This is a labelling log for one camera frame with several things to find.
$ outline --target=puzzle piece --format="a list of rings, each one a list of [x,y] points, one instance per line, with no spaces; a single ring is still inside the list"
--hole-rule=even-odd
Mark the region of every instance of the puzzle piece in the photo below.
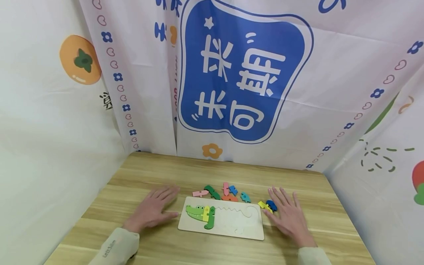
[[[234,196],[237,196],[237,190],[236,190],[236,187],[234,187],[234,186],[230,186],[229,187],[229,189],[230,189],[230,192],[234,195]]]
[[[273,212],[276,212],[277,211],[277,206],[275,206],[275,203],[273,201],[267,200],[266,201],[266,204],[271,208],[271,210]]]
[[[199,190],[199,191],[193,191],[193,197],[202,197],[202,196],[205,196],[205,195],[208,195],[209,194],[209,191],[207,191],[207,190]]]
[[[207,186],[205,186],[205,188],[204,188],[205,190],[207,190],[207,191],[209,191],[209,193],[211,194],[211,197],[212,198],[214,198],[214,199],[216,199],[216,200],[220,200],[221,199],[221,196],[219,196],[219,194],[218,194],[218,192],[216,192],[215,190],[214,190],[214,188],[212,188],[212,186],[211,185],[207,185]]]
[[[199,221],[203,221],[203,212],[204,212],[204,208],[201,205],[198,205],[196,207],[191,207],[190,205],[186,206],[186,213],[188,214],[188,216],[190,216],[191,218],[194,218],[196,220]]]
[[[269,206],[268,206],[267,204],[263,203],[263,201],[258,202],[258,205],[259,205],[262,209],[265,209],[265,210],[267,210],[268,212],[272,213],[271,208],[269,208]]]
[[[240,197],[241,197],[241,200],[242,201],[244,201],[244,202],[250,202],[249,195],[247,195],[245,192],[242,192]]]
[[[203,222],[208,222],[209,221],[209,211],[210,211],[210,208],[209,208],[209,206],[206,206],[204,209],[203,209],[203,214],[202,214],[202,218],[203,218]]]
[[[222,197],[222,200],[223,200],[223,201],[235,201],[235,202],[238,202],[237,197],[234,197],[234,196],[232,196],[232,195],[223,196],[223,197]]]
[[[228,196],[228,182],[224,182],[224,188],[222,188],[222,190],[224,191],[224,196]]]
[[[208,223],[204,226],[204,228],[209,230],[213,228],[215,223],[215,207],[214,206],[212,206],[209,209],[209,213],[207,215],[209,215],[209,220],[208,220]]]

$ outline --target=hand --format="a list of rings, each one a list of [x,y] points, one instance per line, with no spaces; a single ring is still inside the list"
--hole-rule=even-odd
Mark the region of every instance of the hand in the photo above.
[[[163,208],[172,202],[180,188],[163,187],[159,190],[151,190],[146,198],[137,206],[130,218],[125,221],[122,228],[140,233],[146,227],[154,227],[178,216],[177,212],[164,212]]]
[[[296,243],[298,248],[317,247],[311,233],[308,230],[305,215],[300,208],[296,192],[293,192],[293,199],[287,192],[280,188],[280,192],[273,186],[268,189],[269,196],[278,208],[278,217],[263,210],[272,223],[285,235],[289,236]]]

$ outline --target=green crocodile puzzle piece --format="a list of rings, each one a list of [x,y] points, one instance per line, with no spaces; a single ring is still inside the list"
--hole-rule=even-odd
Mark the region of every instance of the green crocodile puzzle piece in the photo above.
[[[194,218],[196,220],[202,221],[203,222],[203,210],[205,209],[205,207],[198,205],[197,207],[191,207],[190,205],[186,206],[186,212],[188,214],[188,216],[190,216],[191,218]]]
[[[215,207],[212,206],[209,213],[209,221],[208,223],[205,225],[205,229],[212,229],[215,223]]]
[[[221,196],[219,196],[218,192],[215,191],[214,188],[212,188],[211,185],[207,185],[205,186],[204,190],[209,191],[210,195],[212,198],[216,199],[216,200],[220,200]]]

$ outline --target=yellow puzzle piece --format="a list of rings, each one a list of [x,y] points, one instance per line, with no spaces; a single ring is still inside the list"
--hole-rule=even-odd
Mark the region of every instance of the yellow puzzle piece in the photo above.
[[[268,204],[263,203],[263,201],[258,202],[258,205],[262,208],[267,210],[270,213],[273,213],[271,208],[268,206]]]
[[[205,209],[203,209],[203,214],[202,214],[203,222],[209,222],[209,215],[208,215],[209,210],[210,210],[209,206],[206,206]]]

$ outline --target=wooden table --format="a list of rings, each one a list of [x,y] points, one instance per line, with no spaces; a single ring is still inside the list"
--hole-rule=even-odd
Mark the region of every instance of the wooden table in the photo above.
[[[179,185],[169,210],[181,212],[193,191],[207,184],[218,191],[225,181],[249,194],[252,203],[267,200],[273,184],[296,190],[309,228],[333,265],[375,264],[321,173],[138,152],[128,157],[46,264],[88,264],[152,188]],[[128,264],[297,264],[293,243],[262,218],[264,241],[180,231],[174,220],[143,232],[139,251]]]

